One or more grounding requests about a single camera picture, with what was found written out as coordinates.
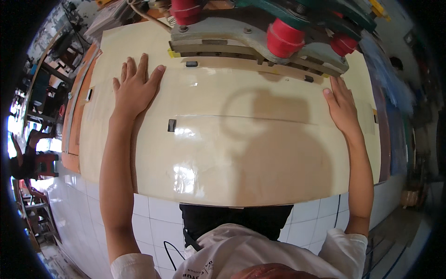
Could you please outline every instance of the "cream board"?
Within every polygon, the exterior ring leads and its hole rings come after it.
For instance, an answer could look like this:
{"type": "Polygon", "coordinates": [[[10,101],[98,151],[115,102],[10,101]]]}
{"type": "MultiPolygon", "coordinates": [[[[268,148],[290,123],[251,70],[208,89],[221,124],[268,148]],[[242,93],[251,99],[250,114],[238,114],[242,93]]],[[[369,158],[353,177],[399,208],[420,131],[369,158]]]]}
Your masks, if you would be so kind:
{"type": "MultiPolygon", "coordinates": [[[[149,71],[167,66],[161,89],[133,134],[134,181],[142,195],[192,204],[293,204],[348,191],[344,137],[330,118],[322,89],[329,79],[255,61],[171,58],[169,34],[143,22],[105,31],[85,105],[80,135],[84,178],[99,182],[108,120],[114,108],[112,78],[128,56],[149,54],[149,71]],[[198,67],[186,68],[186,61],[198,67]],[[304,75],[314,77],[313,83],[304,75]],[[175,132],[168,120],[176,119],[175,132]]],[[[362,54],[347,56],[343,75],[352,90],[365,135],[374,182],[380,171],[375,102],[362,54]]]]}

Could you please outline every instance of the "chair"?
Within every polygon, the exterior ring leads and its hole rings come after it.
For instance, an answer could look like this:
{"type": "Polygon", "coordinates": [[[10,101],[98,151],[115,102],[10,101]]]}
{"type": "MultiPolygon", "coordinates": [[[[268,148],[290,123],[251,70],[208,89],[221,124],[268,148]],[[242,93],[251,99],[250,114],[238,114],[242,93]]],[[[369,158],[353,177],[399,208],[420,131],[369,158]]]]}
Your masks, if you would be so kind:
{"type": "Polygon", "coordinates": [[[37,175],[58,177],[59,173],[54,171],[54,162],[57,160],[59,160],[57,154],[40,152],[36,156],[37,175]]]}

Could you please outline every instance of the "red roller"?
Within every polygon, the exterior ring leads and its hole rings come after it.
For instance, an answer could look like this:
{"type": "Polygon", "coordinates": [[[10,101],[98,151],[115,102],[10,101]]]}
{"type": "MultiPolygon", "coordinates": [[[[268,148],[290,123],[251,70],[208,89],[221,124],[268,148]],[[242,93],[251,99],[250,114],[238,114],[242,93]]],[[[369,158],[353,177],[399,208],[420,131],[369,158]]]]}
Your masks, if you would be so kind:
{"type": "Polygon", "coordinates": [[[297,30],[276,18],[267,31],[267,47],[280,58],[288,58],[304,45],[305,32],[297,30]]]}
{"type": "Polygon", "coordinates": [[[172,0],[170,14],[175,17],[177,24],[189,25],[199,21],[200,5],[195,0],[172,0]]]}
{"type": "Polygon", "coordinates": [[[355,51],[358,42],[350,38],[346,34],[336,33],[331,42],[331,48],[340,56],[345,56],[347,53],[355,51]]]}

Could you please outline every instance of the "white tile wall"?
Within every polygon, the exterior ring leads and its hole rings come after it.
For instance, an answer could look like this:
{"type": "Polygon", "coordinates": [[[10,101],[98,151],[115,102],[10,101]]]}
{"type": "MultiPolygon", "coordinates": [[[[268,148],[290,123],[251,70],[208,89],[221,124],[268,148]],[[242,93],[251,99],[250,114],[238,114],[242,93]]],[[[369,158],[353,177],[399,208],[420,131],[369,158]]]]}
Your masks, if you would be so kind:
{"type": "Polygon", "coordinates": [[[339,212],[346,211],[348,209],[348,192],[341,195],[341,201],[339,203],[339,212]]]}
{"type": "Polygon", "coordinates": [[[335,214],[338,211],[339,195],[321,199],[318,218],[335,214]]]}
{"type": "Polygon", "coordinates": [[[164,241],[172,243],[178,250],[184,251],[183,226],[157,219],[150,219],[153,244],[164,248],[164,241]]]}
{"type": "Polygon", "coordinates": [[[318,217],[320,200],[312,200],[295,204],[291,223],[313,220],[318,217]]]}
{"type": "Polygon", "coordinates": [[[88,207],[90,208],[91,219],[96,223],[104,225],[104,222],[102,221],[101,209],[99,207],[99,201],[88,197],[88,207]]]}
{"type": "Polygon", "coordinates": [[[289,228],[290,228],[290,224],[287,224],[280,230],[280,236],[278,238],[278,241],[280,241],[280,242],[287,242],[289,228]]]}
{"type": "Polygon", "coordinates": [[[149,197],[149,208],[150,218],[177,224],[183,223],[179,203],[149,197]]]}
{"type": "MultiPolygon", "coordinates": [[[[178,252],[175,249],[169,249],[168,247],[167,250],[169,251],[173,263],[178,268],[183,263],[184,261],[183,258],[180,256],[180,254],[178,254],[178,252]]],[[[167,255],[167,252],[164,247],[155,246],[155,254],[157,255],[158,266],[160,268],[174,270],[172,263],[169,259],[169,256],[167,255]]]]}
{"type": "Polygon", "coordinates": [[[147,196],[133,194],[133,213],[149,217],[149,199],[147,196]]]}
{"type": "Polygon", "coordinates": [[[288,218],[286,219],[285,225],[291,224],[291,218],[293,217],[293,210],[294,207],[291,209],[291,212],[289,213],[288,218]]]}
{"type": "Polygon", "coordinates": [[[141,253],[151,255],[153,257],[153,263],[155,264],[155,266],[158,266],[157,257],[155,255],[155,247],[151,244],[147,244],[138,240],[136,241],[136,243],[138,244],[141,253]]]}
{"type": "Polygon", "coordinates": [[[316,226],[314,228],[313,237],[311,243],[324,240],[327,236],[327,231],[335,227],[336,214],[318,218],[316,226]]]}
{"type": "Polygon", "coordinates": [[[133,214],[132,216],[133,234],[135,239],[153,244],[152,229],[150,226],[150,219],[141,215],[133,214]]]}
{"type": "Polygon", "coordinates": [[[87,187],[87,196],[95,200],[99,200],[99,184],[90,181],[85,181],[87,187]]]}
{"type": "MultiPolygon", "coordinates": [[[[99,209],[99,186],[84,181],[58,164],[60,177],[48,188],[54,220],[62,243],[60,246],[90,278],[111,278],[108,262],[105,228],[99,209]]],[[[375,200],[371,227],[385,218],[398,204],[404,178],[392,177],[375,187],[375,200]]],[[[339,196],[294,206],[280,241],[309,249],[317,254],[334,226],[339,196]]],[[[182,218],[178,203],[135,195],[132,224],[142,253],[153,256],[156,270],[162,279],[172,278],[174,271],[164,249],[169,241],[184,253],[182,218]]],[[[348,194],[341,195],[337,228],[345,229],[348,223],[348,194]]],[[[169,253],[179,266],[183,259],[169,247],[169,253]]]]}
{"type": "Polygon", "coordinates": [[[316,220],[291,224],[288,233],[288,243],[302,247],[311,243],[316,220]]]}
{"type": "Polygon", "coordinates": [[[336,228],[345,230],[347,228],[349,218],[350,218],[349,210],[339,212],[338,221],[336,222],[336,228]]]}

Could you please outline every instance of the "bolt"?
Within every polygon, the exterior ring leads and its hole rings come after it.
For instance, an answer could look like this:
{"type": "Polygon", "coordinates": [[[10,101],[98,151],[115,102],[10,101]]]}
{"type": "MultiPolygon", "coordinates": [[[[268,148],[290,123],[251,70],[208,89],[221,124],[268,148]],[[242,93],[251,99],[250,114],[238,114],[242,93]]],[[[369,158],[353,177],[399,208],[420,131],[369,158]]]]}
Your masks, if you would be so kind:
{"type": "Polygon", "coordinates": [[[184,33],[187,30],[189,30],[189,27],[187,27],[186,25],[180,25],[180,27],[178,28],[178,31],[180,31],[180,33],[184,33]]]}

